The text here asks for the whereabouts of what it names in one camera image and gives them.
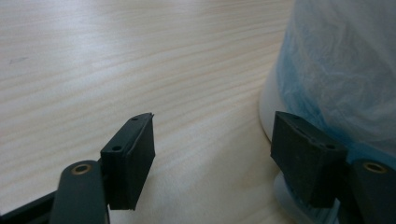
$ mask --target wood grain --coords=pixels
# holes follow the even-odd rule
[[[258,116],[290,0],[0,2],[0,212],[153,112],[157,157],[112,223],[290,223]]]

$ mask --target wrinkled plastic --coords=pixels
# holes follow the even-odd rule
[[[287,110],[396,167],[396,1],[297,0],[276,64]]]

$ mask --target black plastic part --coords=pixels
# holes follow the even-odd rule
[[[147,113],[129,119],[101,150],[112,210],[136,208],[155,157],[152,117]]]
[[[377,162],[354,161],[349,183],[364,223],[396,223],[396,172]]]
[[[271,157],[297,196],[313,207],[331,207],[329,188],[347,157],[347,149],[306,120],[276,112]]]
[[[97,161],[80,161],[64,169],[49,223],[109,223],[102,171]]]
[[[15,209],[2,217],[2,224],[44,224],[50,221],[50,210],[53,204],[55,192],[41,197],[18,209]]]

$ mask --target table surface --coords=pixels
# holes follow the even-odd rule
[[[56,190],[130,117],[157,156],[112,223],[291,223],[259,121],[290,0],[0,2],[0,212]]]

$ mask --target plastic bag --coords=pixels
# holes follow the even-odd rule
[[[287,110],[396,168],[396,1],[297,0],[276,64]]]

